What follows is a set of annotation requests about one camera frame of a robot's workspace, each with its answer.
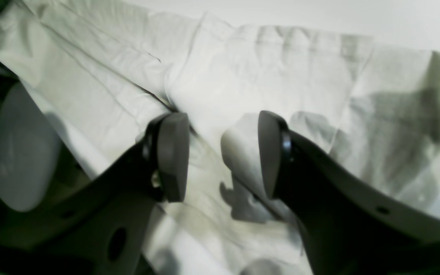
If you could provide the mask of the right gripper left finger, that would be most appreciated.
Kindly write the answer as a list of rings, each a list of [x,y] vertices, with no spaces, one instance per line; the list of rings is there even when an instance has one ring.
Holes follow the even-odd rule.
[[[0,230],[0,273],[134,275],[154,207],[183,202],[190,122],[168,113],[84,189]]]

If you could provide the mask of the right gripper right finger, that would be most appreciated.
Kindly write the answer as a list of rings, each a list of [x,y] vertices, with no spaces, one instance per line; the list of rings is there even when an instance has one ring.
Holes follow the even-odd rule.
[[[315,275],[440,275],[440,219],[378,192],[289,129],[258,117],[267,196],[295,214]]]

